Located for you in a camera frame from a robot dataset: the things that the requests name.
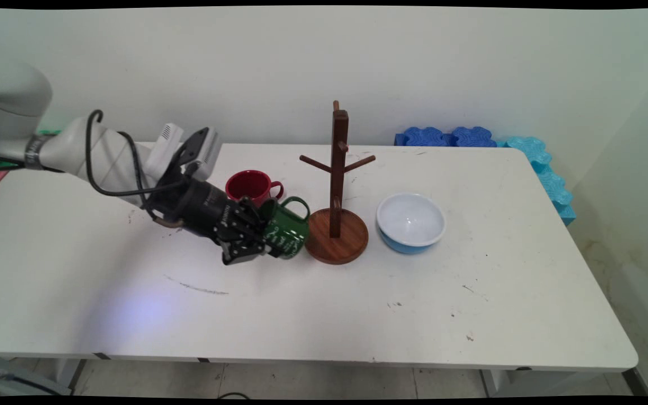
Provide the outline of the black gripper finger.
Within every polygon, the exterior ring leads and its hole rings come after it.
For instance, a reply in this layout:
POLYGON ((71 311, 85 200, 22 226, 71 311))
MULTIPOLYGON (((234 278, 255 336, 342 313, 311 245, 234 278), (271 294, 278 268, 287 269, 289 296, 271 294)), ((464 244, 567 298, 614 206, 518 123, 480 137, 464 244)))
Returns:
POLYGON ((267 219, 260 213, 259 208, 250 197, 242 197, 236 203, 236 218, 254 229, 264 229, 267 226, 267 219))
POLYGON ((239 264, 267 255, 267 246, 262 224, 223 224, 221 225, 221 248, 224 265, 239 264))

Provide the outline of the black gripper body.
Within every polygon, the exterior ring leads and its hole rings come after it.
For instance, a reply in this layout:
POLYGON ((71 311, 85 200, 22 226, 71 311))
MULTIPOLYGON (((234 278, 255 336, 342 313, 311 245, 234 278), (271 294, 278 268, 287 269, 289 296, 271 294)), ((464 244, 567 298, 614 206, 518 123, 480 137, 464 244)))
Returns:
POLYGON ((165 223, 180 224, 182 228, 219 244, 244 240, 244 233, 232 225, 241 223, 237 202, 208 182, 186 176, 168 176, 160 186, 170 186, 147 198, 146 208, 160 213, 165 223))

